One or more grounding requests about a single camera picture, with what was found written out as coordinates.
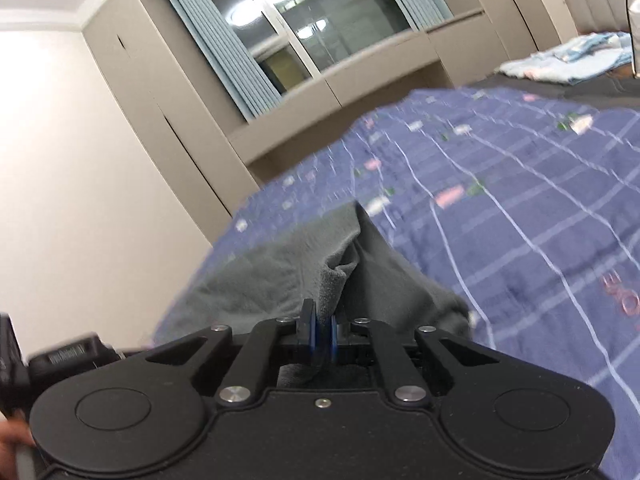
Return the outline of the person's hand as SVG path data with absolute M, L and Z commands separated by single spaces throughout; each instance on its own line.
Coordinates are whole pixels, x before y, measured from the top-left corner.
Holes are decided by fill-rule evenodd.
M 21 419 L 2 420 L 0 427 L 1 440 L 1 475 L 3 478 L 14 476 L 16 449 L 20 445 L 32 448 L 35 445 L 27 422 Z

